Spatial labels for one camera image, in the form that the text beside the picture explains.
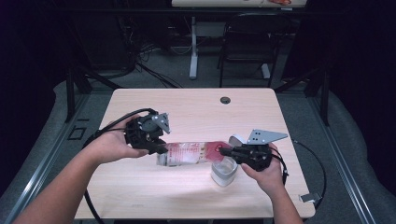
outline human arm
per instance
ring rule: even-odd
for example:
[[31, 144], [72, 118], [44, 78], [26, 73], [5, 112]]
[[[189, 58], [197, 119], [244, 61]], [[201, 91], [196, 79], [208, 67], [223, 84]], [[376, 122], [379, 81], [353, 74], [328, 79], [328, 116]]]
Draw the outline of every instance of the human arm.
[[[123, 120], [113, 129], [123, 129], [136, 117]], [[122, 131], [103, 133], [84, 147], [37, 195], [14, 223], [72, 223], [78, 205], [96, 168], [122, 158], [138, 158], [146, 150], [130, 148]]]
[[[273, 144], [270, 144], [270, 147], [276, 149]], [[272, 159], [270, 166], [261, 172], [255, 171], [244, 163], [241, 166], [245, 173], [255, 179], [260, 188], [270, 197], [276, 224], [303, 223], [283, 185], [279, 160]]]

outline small black object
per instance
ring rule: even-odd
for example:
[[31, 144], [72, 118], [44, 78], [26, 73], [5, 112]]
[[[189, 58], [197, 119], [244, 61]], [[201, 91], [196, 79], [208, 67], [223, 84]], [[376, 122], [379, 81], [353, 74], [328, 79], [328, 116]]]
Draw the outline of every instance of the small black object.
[[270, 166], [273, 158], [271, 149], [268, 145], [245, 145], [241, 147], [219, 149], [223, 156], [232, 157], [236, 163], [245, 163], [257, 172], [266, 169]]
[[125, 140], [134, 148], [147, 149], [148, 154], [163, 154], [168, 151], [162, 146], [165, 142], [160, 139], [163, 131], [170, 133], [167, 115], [148, 114], [127, 123]]
[[231, 102], [231, 99], [230, 99], [230, 97], [223, 96], [223, 97], [220, 98], [220, 101], [221, 101], [222, 104], [227, 105], [227, 104], [229, 104]]

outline table top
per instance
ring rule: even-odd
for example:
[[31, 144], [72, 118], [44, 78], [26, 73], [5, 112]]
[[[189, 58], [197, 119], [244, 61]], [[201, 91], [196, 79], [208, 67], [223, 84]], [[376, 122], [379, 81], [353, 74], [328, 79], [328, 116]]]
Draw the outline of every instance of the table top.
[[286, 6], [268, 0], [172, 0], [173, 7], [305, 7], [306, 0], [291, 0]]
[[[227, 105], [221, 97], [229, 97]], [[271, 89], [121, 89], [109, 102], [101, 128], [126, 113], [152, 108], [169, 113], [171, 142], [228, 141], [232, 134], [248, 139], [253, 129], [287, 133], [276, 95]], [[288, 166], [286, 189], [301, 217], [312, 217], [312, 203], [290, 138], [276, 141]], [[269, 197], [238, 168], [235, 180], [220, 187], [212, 179], [211, 163], [178, 167], [156, 165], [156, 155], [102, 164], [88, 186], [102, 218], [215, 219], [272, 217]], [[85, 200], [76, 218], [93, 218]]]

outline black cable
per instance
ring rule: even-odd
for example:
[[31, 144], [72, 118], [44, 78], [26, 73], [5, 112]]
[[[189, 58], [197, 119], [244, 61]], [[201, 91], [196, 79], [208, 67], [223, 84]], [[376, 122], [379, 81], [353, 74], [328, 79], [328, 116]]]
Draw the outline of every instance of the black cable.
[[272, 155], [272, 157], [278, 159], [283, 165], [282, 181], [283, 181], [283, 185], [285, 185], [286, 184], [286, 178], [288, 178], [288, 175], [289, 175], [288, 168], [286, 167], [286, 163], [283, 161], [282, 157], [278, 157], [276, 155]]
[[101, 75], [101, 77], [105, 77], [107, 79], [112, 79], [112, 78], [116, 78], [116, 77], [125, 77], [126, 75], [132, 73], [134, 71], [134, 66], [128, 67], [126, 69], [121, 70], [119, 73], [117, 74], [112, 74], [112, 75]]
[[149, 56], [151, 52], [154, 51], [154, 45], [153, 44], [146, 44], [146, 46], [142, 46], [139, 54], [137, 55], [137, 58], [140, 60], [140, 62], [148, 62], [149, 61]]
[[[129, 117], [131, 117], [131, 116], [133, 116], [133, 115], [136, 115], [136, 114], [139, 114], [139, 113], [142, 113], [142, 112], [149, 112], [150, 114], [157, 114], [157, 111], [155, 111], [155, 110], [153, 110], [153, 109], [151, 109], [151, 108], [138, 109], [138, 110], [136, 110], [136, 111], [134, 111], [134, 112], [128, 113], [128, 114], [124, 115], [123, 117], [121, 117], [120, 119], [117, 119], [116, 121], [111, 122], [110, 124], [108, 124], [108, 125], [107, 125], [105, 128], [103, 128], [102, 130], [96, 131], [93, 135], [91, 135], [91, 136], [87, 139], [87, 141], [84, 143], [82, 149], [83, 149], [85, 146], [87, 146], [90, 142], [92, 142], [93, 140], [95, 140], [96, 138], [98, 138], [100, 135], [102, 135], [103, 133], [111, 132], [111, 131], [124, 130], [124, 129], [111, 129], [111, 128], [114, 127], [116, 124], [120, 123], [121, 121], [123, 121], [123, 120], [125, 120], [125, 119], [128, 119]], [[91, 210], [93, 216], [95, 217], [96, 221], [97, 221], [99, 224], [104, 224], [105, 222], [99, 217], [98, 213], [96, 212], [95, 207], [93, 206], [93, 203], [92, 203], [92, 201], [91, 201], [90, 194], [89, 194], [89, 192], [88, 192], [87, 189], [85, 190], [84, 198], [85, 198], [85, 201], [87, 202], [88, 207], [90, 207], [90, 210]]]
[[150, 75], [158, 78], [165, 87], [167, 87], [166, 85], [169, 85], [172, 88], [183, 88], [179, 83], [174, 81], [172, 78], [170, 78], [170, 77], [168, 77], [166, 75], [154, 72], [151, 69], [149, 69], [148, 67], [146, 67], [145, 65], [143, 65], [142, 63], [136, 63], [136, 64], [139, 65], [146, 72], [148, 72]]
[[318, 208], [319, 208], [321, 202], [323, 201], [324, 195], [326, 194], [326, 188], [327, 188], [326, 170], [325, 170], [325, 168], [324, 168], [323, 163], [321, 162], [321, 160], [319, 159], [319, 157], [315, 154], [315, 152], [314, 152], [312, 149], [310, 149], [309, 147], [307, 147], [306, 145], [304, 145], [303, 143], [301, 143], [301, 142], [299, 142], [299, 141], [297, 141], [297, 140], [295, 140], [295, 139], [291, 139], [291, 141], [292, 141], [293, 143], [295, 143], [295, 144], [298, 144], [298, 145], [304, 147], [306, 150], [308, 150], [308, 151], [315, 157], [315, 159], [317, 159], [317, 161], [318, 161], [318, 163], [319, 163], [319, 165], [320, 165], [320, 167], [321, 167], [321, 169], [322, 169], [322, 173], [323, 173], [323, 190], [322, 190], [321, 195], [320, 195], [321, 198], [320, 198], [319, 201], [315, 204], [315, 209], [318, 210]]

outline wire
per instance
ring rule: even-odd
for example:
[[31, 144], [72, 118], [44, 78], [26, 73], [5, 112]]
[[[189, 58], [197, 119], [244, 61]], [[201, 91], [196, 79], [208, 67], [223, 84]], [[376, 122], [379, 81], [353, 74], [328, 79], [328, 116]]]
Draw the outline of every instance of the wire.
[[[181, 49], [181, 48], [187, 48], [187, 49], [185, 51], [183, 51], [183, 52], [178, 52], [176, 50], [176, 49]], [[183, 55], [183, 54], [188, 53], [191, 50], [191, 48], [192, 48], [192, 45], [187, 46], [187, 47], [171, 47], [170, 50], [172, 50], [177, 55]]]
[[[128, 113], [128, 114], [124, 115], [123, 117], [121, 117], [120, 119], [117, 119], [116, 121], [111, 122], [110, 124], [108, 124], [108, 125], [107, 125], [105, 128], [103, 128], [102, 130], [96, 131], [93, 135], [91, 135], [91, 136], [87, 139], [87, 141], [84, 143], [82, 149], [83, 149], [85, 146], [87, 146], [90, 142], [92, 142], [93, 140], [95, 140], [96, 138], [98, 138], [100, 135], [102, 135], [103, 133], [111, 132], [111, 131], [124, 130], [124, 129], [121, 129], [121, 128], [117, 128], [117, 129], [111, 129], [111, 128], [114, 127], [116, 124], [122, 122], [122, 121], [125, 120], [125, 119], [128, 119], [129, 117], [131, 117], [131, 116], [133, 116], [133, 115], [136, 115], [136, 114], [139, 114], [139, 113], [142, 113], [142, 112], [146, 112], [146, 111], [149, 112], [150, 114], [158, 114], [157, 111], [155, 111], [155, 110], [153, 110], [153, 109], [151, 109], [151, 108], [138, 109], [138, 110], [136, 110], [136, 111], [134, 111], [134, 112]], [[91, 201], [90, 193], [88, 192], [87, 189], [86, 189], [85, 192], [84, 192], [84, 198], [85, 198], [85, 201], [87, 202], [88, 207], [90, 207], [90, 210], [91, 210], [93, 216], [95, 217], [96, 221], [97, 221], [99, 224], [105, 224], [105, 222], [99, 217], [98, 213], [96, 212], [96, 209], [95, 209], [95, 207], [93, 206], [93, 203], [92, 203], [92, 201]]]
[[125, 77], [126, 75], [130, 74], [134, 71], [134, 66], [130, 66], [126, 69], [123, 69], [120, 73], [113, 74], [113, 75], [101, 75], [101, 77], [105, 77], [107, 79], [116, 78], [116, 77]]
[[192, 30], [191, 30], [191, 28], [190, 28], [190, 25], [191, 25], [191, 24], [187, 22], [186, 17], [183, 17], [183, 19], [184, 19], [184, 22], [186, 22], [186, 25], [187, 25], [187, 28], [188, 28], [189, 31], [190, 31], [190, 34], [192, 34]]
[[150, 53], [154, 51], [153, 44], [147, 44], [146, 46], [142, 46], [140, 53], [137, 55], [137, 59], [141, 62], [148, 62]]
[[179, 83], [177, 83], [176, 81], [174, 81], [172, 78], [154, 72], [151, 69], [149, 69], [148, 67], [146, 67], [145, 65], [143, 65], [142, 63], [136, 63], [137, 65], [139, 65], [143, 70], [145, 70], [146, 72], [148, 72], [150, 75], [152, 75], [153, 77], [159, 79], [161, 81], [161, 83], [165, 86], [165, 88], [167, 88], [166, 85], [172, 87], [172, 88], [183, 88]]
[[318, 163], [319, 163], [319, 165], [320, 165], [320, 167], [321, 167], [321, 170], [322, 170], [322, 173], [323, 173], [323, 190], [322, 190], [321, 195], [320, 195], [320, 196], [321, 196], [321, 199], [315, 204], [315, 209], [318, 210], [318, 208], [319, 208], [321, 202], [323, 201], [324, 195], [326, 194], [326, 188], [327, 188], [326, 170], [325, 170], [325, 168], [324, 168], [323, 163], [321, 162], [321, 160], [319, 159], [319, 157], [315, 154], [315, 152], [314, 152], [312, 149], [310, 149], [309, 147], [307, 147], [306, 145], [304, 145], [303, 143], [301, 143], [301, 142], [299, 142], [299, 141], [297, 141], [297, 140], [295, 140], [295, 139], [291, 139], [291, 141], [292, 141], [293, 143], [295, 143], [295, 144], [300, 145], [301, 147], [305, 148], [306, 150], [308, 150], [308, 151], [315, 157], [315, 159], [317, 159], [317, 161], [318, 161]]
[[285, 185], [285, 184], [286, 184], [286, 179], [288, 178], [288, 175], [289, 175], [288, 167], [286, 166], [286, 163], [283, 161], [283, 158], [282, 158], [282, 156], [280, 155], [279, 151], [276, 150], [276, 149], [273, 148], [273, 147], [269, 147], [269, 148], [272, 149], [272, 150], [274, 150], [275, 152], [277, 152], [277, 154], [279, 155], [279, 156], [277, 156], [277, 155], [272, 154], [271, 156], [272, 156], [273, 158], [276, 158], [277, 160], [279, 160], [279, 161], [282, 163], [282, 165], [283, 165], [282, 181], [283, 181], [283, 185]]

